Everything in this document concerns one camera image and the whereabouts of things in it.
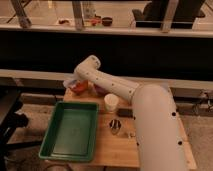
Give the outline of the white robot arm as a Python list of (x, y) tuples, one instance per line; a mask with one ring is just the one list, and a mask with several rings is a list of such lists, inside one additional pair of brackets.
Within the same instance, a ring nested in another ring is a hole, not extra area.
[(131, 103), (140, 171), (188, 171), (170, 91), (159, 84), (140, 84), (101, 72), (100, 66), (100, 60), (90, 55), (76, 66), (74, 75)]

